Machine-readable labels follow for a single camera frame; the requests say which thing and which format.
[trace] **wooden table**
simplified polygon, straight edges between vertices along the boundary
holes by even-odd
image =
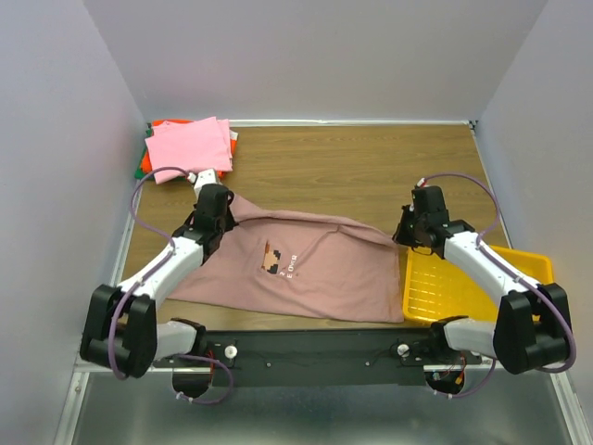
[[[239,128],[235,171],[224,183],[264,209],[301,210],[342,215],[392,235],[401,206],[425,175],[458,171],[486,180],[472,135],[463,125],[262,127]],[[464,219],[477,230],[494,218],[494,208],[479,187],[462,179],[439,179],[451,219]],[[138,213],[169,233],[183,223],[195,204],[184,182],[147,184]],[[486,241],[506,246],[498,228]],[[124,269],[128,277],[158,254],[165,241],[142,227],[133,229]],[[401,284],[406,251],[400,251]],[[241,311],[186,301],[166,300],[158,321],[195,320],[208,329],[305,329],[368,327],[390,324]]]

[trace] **folded pink cloth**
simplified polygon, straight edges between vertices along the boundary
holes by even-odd
[[[158,130],[146,138],[153,169],[180,167],[195,173],[207,169],[218,172],[230,172],[233,169],[229,158],[230,135],[227,144],[216,118],[165,128],[167,130]],[[155,181],[160,184],[179,175],[177,171],[158,172]]]
[[[234,139],[236,139],[237,133],[231,130],[231,122],[228,119],[216,119],[216,122],[221,129],[222,139],[227,148],[227,152],[229,154],[229,158],[233,158],[233,152],[231,151],[231,135],[234,134]],[[160,125],[152,127],[152,134],[158,135],[166,133],[169,130],[172,130],[177,127],[181,127],[186,125],[186,123],[179,123],[179,122],[172,122],[172,121],[164,121]]]

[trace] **white wall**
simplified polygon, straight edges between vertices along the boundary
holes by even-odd
[[[0,442],[37,445],[56,434],[143,120],[77,0],[3,2],[0,59]]]
[[[475,119],[546,0],[84,0],[149,120]]]
[[[568,291],[571,372],[593,426],[593,3],[550,0],[478,123],[512,244],[552,258]]]

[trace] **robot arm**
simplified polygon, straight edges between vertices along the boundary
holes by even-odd
[[[195,211],[173,233],[175,249],[170,259],[150,274],[170,254],[168,245],[136,275],[116,286],[101,285],[93,293],[82,333],[84,360],[109,366],[109,325],[115,307],[133,286],[137,288],[123,310],[127,323],[119,326],[114,342],[118,368],[125,375],[140,377],[163,357],[203,353],[205,328],[200,324],[180,319],[157,324],[157,309],[164,299],[218,249],[222,235],[236,225],[229,210],[233,193],[219,183],[216,172],[201,172],[195,179]]]
[[[452,262],[483,288],[498,307],[495,324],[467,317],[436,322],[431,328],[435,346],[498,358],[512,374],[565,361],[570,350],[564,331],[529,287],[548,298],[570,326],[564,290],[556,284],[541,285],[523,275],[479,239],[468,223],[452,222],[440,187],[415,188],[412,202],[403,208],[394,236],[396,242],[411,248],[430,248],[441,259]],[[539,316],[538,321],[534,321],[534,315]]]

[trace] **yellow plastic crate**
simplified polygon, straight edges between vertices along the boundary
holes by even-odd
[[[548,257],[510,248],[492,249],[540,283],[554,281]],[[408,249],[403,299],[406,319],[431,323],[455,315],[467,315],[474,320],[496,321],[498,308],[468,275],[450,262],[425,252]]]

